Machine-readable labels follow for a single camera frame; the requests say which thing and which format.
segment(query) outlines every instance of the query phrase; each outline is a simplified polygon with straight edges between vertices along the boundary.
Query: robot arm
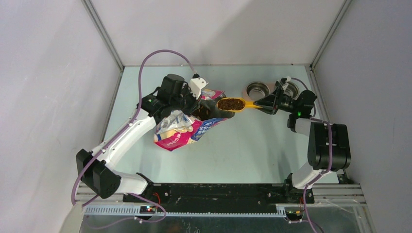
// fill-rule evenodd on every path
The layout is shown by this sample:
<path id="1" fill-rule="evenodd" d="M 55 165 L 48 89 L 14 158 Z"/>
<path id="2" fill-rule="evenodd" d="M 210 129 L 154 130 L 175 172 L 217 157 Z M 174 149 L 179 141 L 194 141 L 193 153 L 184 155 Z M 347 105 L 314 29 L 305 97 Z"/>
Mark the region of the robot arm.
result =
<path id="1" fill-rule="evenodd" d="M 80 150 L 76 155 L 79 174 L 94 156 L 99 156 L 86 170 L 81 180 L 102 199 L 114 193 L 141 194 L 147 181 L 137 174 L 115 171 L 116 164 L 123 155 L 147 131 L 154 128 L 171 111 L 181 110 L 190 115 L 199 107 L 202 89 L 208 83 L 203 78 L 193 78 L 189 83 L 178 75 L 169 74 L 162 85 L 142 99 L 141 109 L 137 109 L 110 138 L 103 141 L 91 152 Z"/>
<path id="2" fill-rule="evenodd" d="M 345 169 L 350 164 L 350 148 L 347 127 L 343 124 L 333 124 L 331 135 L 325 122 L 313 119 L 312 109 L 315 106 L 316 95 L 309 91 L 303 91 L 297 99 L 292 99 L 284 94 L 290 78 L 283 78 L 276 82 L 273 93 L 254 102 L 261 106 L 261 111 L 274 115 L 278 110 L 289 112 L 288 128 L 295 133 L 309 137 L 308 161 L 295 173 L 291 173 L 285 182 L 287 186 L 297 190 L 303 190 L 306 186 L 312 187 L 312 183 L 320 176 L 331 171 Z M 329 167 L 329 137 L 332 137 L 332 166 Z"/>

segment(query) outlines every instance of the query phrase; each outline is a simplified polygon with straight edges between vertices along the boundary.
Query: metal bowl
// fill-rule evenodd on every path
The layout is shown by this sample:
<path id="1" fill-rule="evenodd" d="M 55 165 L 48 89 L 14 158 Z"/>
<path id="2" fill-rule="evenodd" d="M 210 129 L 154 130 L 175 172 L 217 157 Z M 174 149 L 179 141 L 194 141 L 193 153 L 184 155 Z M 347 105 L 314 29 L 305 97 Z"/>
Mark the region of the metal bowl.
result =
<path id="1" fill-rule="evenodd" d="M 246 93 L 252 101 L 257 101 L 270 94 L 269 87 L 261 82 L 249 83 L 246 87 Z"/>
<path id="2" fill-rule="evenodd" d="M 296 99 L 299 96 L 299 88 L 296 86 L 295 83 L 288 82 L 288 87 L 286 88 L 284 94 L 292 97 L 292 99 Z"/>

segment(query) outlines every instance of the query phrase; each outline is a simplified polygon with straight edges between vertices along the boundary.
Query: white wall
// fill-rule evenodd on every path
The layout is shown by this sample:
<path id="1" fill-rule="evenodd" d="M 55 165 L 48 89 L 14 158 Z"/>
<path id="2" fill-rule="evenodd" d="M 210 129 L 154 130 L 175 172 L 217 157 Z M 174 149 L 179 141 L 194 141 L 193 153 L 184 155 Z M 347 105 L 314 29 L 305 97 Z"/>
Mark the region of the white wall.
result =
<path id="1" fill-rule="evenodd" d="M 310 63 L 343 0 L 94 0 L 126 66 L 171 49 L 194 64 Z M 155 56 L 152 65 L 182 64 Z"/>
<path id="2" fill-rule="evenodd" d="M 354 1 L 316 77 L 379 233 L 411 232 L 412 1 Z"/>
<path id="3" fill-rule="evenodd" d="M 0 3 L 0 232 L 58 232 L 119 70 L 81 1 Z"/>

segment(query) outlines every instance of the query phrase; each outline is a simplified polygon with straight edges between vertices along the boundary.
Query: purple cable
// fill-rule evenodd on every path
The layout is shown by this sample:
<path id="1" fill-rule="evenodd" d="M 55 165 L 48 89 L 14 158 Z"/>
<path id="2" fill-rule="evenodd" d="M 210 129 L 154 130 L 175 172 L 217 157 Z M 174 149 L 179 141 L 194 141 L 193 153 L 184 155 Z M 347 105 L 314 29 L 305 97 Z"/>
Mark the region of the purple cable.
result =
<path id="1" fill-rule="evenodd" d="M 302 80 L 298 78 L 291 78 L 291 79 L 300 82 L 305 87 L 306 90 L 309 90 L 308 86 L 306 86 L 306 84 Z M 313 106 L 313 117 L 315 116 L 316 116 L 316 105 Z"/>
<path id="2" fill-rule="evenodd" d="M 287 222 L 290 222 L 290 223 L 309 222 L 309 221 L 307 221 L 307 220 L 302 220 L 302 221 L 299 221 L 299 220 L 297 220 L 297 221 L 290 221 L 290 220 L 288 220 L 288 219 L 286 219 L 286 218 L 284 218 L 284 220 L 287 221 Z M 323 230 L 323 228 L 322 228 L 319 224 L 317 224 L 316 222 L 312 222 L 312 223 L 315 224 L 315 225 L 321 230 L 322 233 L 325 233 L 325 230 Z"/>
<path id="3" fill-rule="evenodd" d="M 308 223 L 310 225 L 310 227 L 312 228 L 313 232 L 317 233 L 317 231 L 315 230 L 315 227 L 313 226 L 313 222 L 310 220 L 309 217 L 309 212 L 308 212 L 308 208 L 306 206 L 306 191 L 308 189 L 309 186 L 311 186 L 312 184 L 316 183 L 318 180 L 321 179 L 322 175 L 325 175 L 326 173 L 330 172 L 330 170 L 332 169 L 332 127 L 330 126 L 330 123 L 327 121 L 322 121 L 320 119 L 316 119 L 316 118 L 311 118 L 311 120 L 313 121 L 321 121 L 322 123 L 327 125 L 327 129 L 328 129 L 328 138 L 329 138 L 329 164 L 327 166 L 326 171 L 322 172 L 320 175 L 318 175 L 317 177 L 315 177 L 315 179 L 313 179 L 311 182 L 309 182 L 305 188 L 303 189 L 303 206 L 305 208 L 305 212 L 306 212 L 306 217 L 308 218 Z"/>
<path id="4" fill-rule="evenodd" d="M 141 75 L 142 75 L 142 71 L 143 71 L 143 67 L 144 64 L 146 63 L 146 61 L 152 57 L 155 54 L 161 53 L 161 52 L 170 52 L 176 55 L 179 55 L 180 57 L 182 57 L 190 66 L 190 69 L 193 71 L 193 73 L 197 73 L 196 70 L 194 69 L 193 65 L 190 63 L 190 61 L 181 53 L 178 53 L 176 51 L 173 50 L 157 50 L 152 52 L 151 54 L 147 55 L 145 59 L 143 59 L 143 62 L 140 66 L 140 70 L 139 70 L 139 76 L 138 76 L 138 80 L 137 80 L 137 85 L 138 85 L 138 91 L 139 91 L 139 103 L 137 105 L 137 110 L 135 112 L 135 114 L 133 115 L 132 119 L 129 121 L 129 123 L 133 123 L 136 119 L 137 116 L 139 115 L 140 109 L 141 109 L 141 102 L 142 102 L 142 94 L 141 94 Z M 86 164 L 86 166 L 83 168 L 82 171 L 80 171 L 79 175 L 77 176 L 76 181 L 74 182 L 73 188 L 71 190 L 71 204 L 75 205 L 76 204 L 76 189 L 77 186 L 80 183 L 80 179 L 82 178 L 82 176 L 85 174 L 85 172 L 87 171 L 87 169 L 91 166 L 91 164 L 102 154 L 102 150 L 107 149 L 116 139 L 118 139 L 118 137 L 121 136 L 122 133 L 124 133 L 128 128 L 129 128 L 129 124 L 126 124 L 119 132 L 117 132 L 117 134 L 112 137 L 112 139 L 110 139 L 104 146 L 103 148 L 97 152 L 97 154 Z M 94 196 L 92 199 L 88 200 L 86 203 L 82 204 L 83 207 L 87 206 L 88 204 L 90 204 L 92 201 L 94 201 L 96 198 L 98 197 L 98 195 Z"/>
<path id="5" fill-rule="evenodd" d="M 143 198 L 143 197 L 141 197 L 141 196 L 139 196 L 139 195 L 137 195 L 137 194 L 134 194 L 134 193 L 129 193 L 129 194 L 132 195 L 132 196 L 134 196 L 134 197 L 136 197 L 136 198 L 139 198 L 140 200 L 143 200 L 143 201 L 145 201 L 145 202 L 147 202 L 147 203 L 150 203 L 150 204 L 153 204 L 153 205 L 159 207 L 159 208 L 163 211 L 163 213 L 164 213 L 163 217 L 160 218 L 160 219 L 157 219 L 157 220 L 144 220 L 144 219 L 141 219 L 141 218 L 136 217 L 136 216 L 135 216 L 135 217 L 125 217 L 125 218 L 119 219 L 119 220 L 117 220 L 117 221 L 115 221 L 115 222 L 112 222 L 112 223 L 110 223 L 109 225 L 102 226 L 102 227 L 93 227 L 93 226 L 90 226 L 89 223 L 88 223 L 87 221 L 85 221 L 85 225 L 88 226 L 88 227 L 91 228 L 91 229 L 94 229 L 94 230 L 101 230 L 101 229 L 105 229 L 105 228 L 111 227 L 111 226 L 113 226 L 113 225 L 116 225 L 116 224 L 118 224 L 119 222 L 123 222 L 123 221 L 126 221 L 126 220 L 131 220 L 131 219 L 135 219 L 135 218 L 136 218 L 136 220 L 139 220 L 139 221 L 142 221 L 142 222 L 149 222 L 149 223 L 160 222 L 160 221 L 162 221 L 162 220 L 164 220 L 164 219 L 166 218 L 167 212 L 166 212 L 165 208 L 163 208 L 163 206 L 161 206 L 161 205 L 159 205 L 159 204 L 157 204 L 157 203 L 155 203 L 155 202 L 153 202 L 153 201 L 151 201 L 151 200 L 148 200 L 148 199 L 146 199 L 146 198 Z"/>

